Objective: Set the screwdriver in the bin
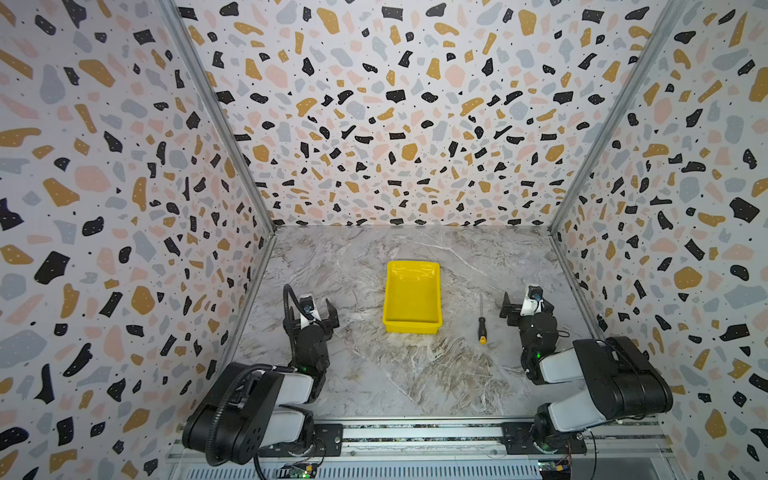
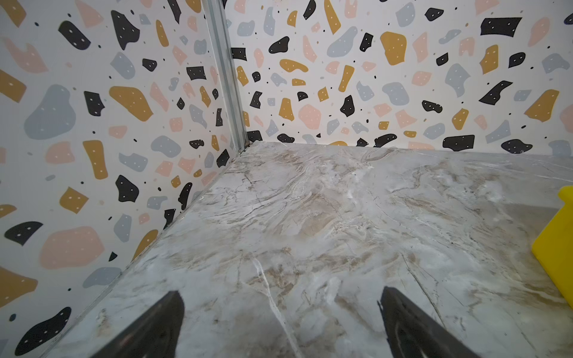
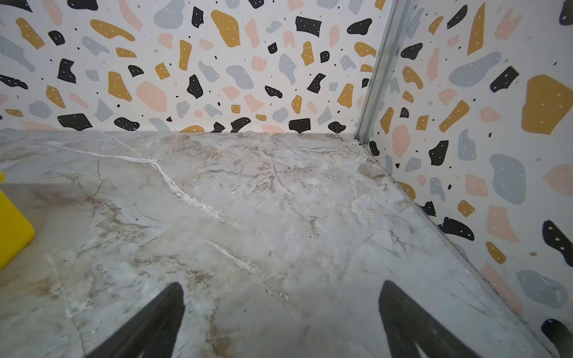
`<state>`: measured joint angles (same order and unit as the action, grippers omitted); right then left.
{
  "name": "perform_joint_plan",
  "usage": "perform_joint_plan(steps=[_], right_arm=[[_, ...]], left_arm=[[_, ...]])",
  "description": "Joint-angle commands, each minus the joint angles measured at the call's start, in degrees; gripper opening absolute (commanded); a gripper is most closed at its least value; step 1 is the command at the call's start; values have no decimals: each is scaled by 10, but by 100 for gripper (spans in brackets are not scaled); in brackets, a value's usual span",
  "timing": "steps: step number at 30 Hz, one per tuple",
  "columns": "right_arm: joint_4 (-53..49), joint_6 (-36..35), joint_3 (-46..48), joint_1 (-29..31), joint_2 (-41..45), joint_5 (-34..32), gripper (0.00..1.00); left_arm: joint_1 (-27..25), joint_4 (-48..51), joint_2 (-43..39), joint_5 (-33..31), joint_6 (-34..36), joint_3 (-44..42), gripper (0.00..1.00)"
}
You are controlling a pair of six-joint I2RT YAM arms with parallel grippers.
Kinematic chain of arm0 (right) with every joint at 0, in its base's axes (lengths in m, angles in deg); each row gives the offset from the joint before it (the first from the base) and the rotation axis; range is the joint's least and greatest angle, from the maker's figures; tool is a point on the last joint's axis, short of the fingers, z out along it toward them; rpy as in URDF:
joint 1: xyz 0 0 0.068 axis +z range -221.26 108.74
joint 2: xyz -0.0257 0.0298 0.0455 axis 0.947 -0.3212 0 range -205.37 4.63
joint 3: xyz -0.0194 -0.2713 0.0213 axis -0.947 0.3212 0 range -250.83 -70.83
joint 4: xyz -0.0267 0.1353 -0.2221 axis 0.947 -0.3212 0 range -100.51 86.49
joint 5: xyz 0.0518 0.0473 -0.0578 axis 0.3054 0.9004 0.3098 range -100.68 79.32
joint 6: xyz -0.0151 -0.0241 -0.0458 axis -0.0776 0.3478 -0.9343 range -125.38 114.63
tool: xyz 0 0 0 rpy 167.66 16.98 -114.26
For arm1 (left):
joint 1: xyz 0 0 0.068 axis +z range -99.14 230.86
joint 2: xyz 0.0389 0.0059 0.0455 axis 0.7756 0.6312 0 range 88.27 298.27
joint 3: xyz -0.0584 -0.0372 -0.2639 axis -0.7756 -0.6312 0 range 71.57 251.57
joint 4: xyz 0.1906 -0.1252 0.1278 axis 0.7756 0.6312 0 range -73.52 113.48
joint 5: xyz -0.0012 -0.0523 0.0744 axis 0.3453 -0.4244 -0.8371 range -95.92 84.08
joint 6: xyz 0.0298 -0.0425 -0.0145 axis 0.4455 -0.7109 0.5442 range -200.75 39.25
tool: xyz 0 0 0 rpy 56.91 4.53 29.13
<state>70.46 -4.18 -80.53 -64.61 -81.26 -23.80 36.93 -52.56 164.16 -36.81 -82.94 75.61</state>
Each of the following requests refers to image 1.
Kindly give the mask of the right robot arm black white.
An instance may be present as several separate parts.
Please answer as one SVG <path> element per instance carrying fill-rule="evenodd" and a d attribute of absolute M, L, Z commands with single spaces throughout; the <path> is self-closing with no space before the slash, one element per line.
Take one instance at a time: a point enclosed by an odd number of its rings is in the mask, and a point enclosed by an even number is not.
<path fill-rule="evenodd" d="M 671 387 L 629 338 L 578 339 L 559 351 L 554 306 L 540 286 L 529 286 L 520 303 L 505 295 L 500 317 L 519 329 L 520 363 L 528 380 L 536 385 L 585 384 L 584 390 L 537 408 L 523 439 L 538 450 L 558 453 L 592 427 L 672 409 Z"/>

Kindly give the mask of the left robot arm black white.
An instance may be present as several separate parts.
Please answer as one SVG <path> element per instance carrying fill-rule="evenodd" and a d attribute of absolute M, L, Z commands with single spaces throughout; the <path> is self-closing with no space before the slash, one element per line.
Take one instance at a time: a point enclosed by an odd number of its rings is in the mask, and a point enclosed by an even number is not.
<path fill-rule="evenodd" d="M 291 347 L 287 366 L 228 364 L 187 419 L 185 448 L 202 453 L 211 466 L 244 465 L 261 454 L 305 456 L 317 450 L 313 413 L 330 367 L 327 342 L 340 326 L 338 311 L 325 302 L 320 316 L 313 298 L 285 301 L 283 327 Z"/>

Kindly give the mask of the screwdriver black yellow handle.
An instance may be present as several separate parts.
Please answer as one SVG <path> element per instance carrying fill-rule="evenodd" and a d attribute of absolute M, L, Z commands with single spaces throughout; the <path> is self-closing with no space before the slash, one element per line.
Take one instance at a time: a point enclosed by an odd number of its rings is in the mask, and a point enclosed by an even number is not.
<path fill-rule="evenodd" d="M 481 345 L 487 344 L 487 327 L 484 316 L 483 297 L 480 297 L 479 299 L 478 341 Z"/>

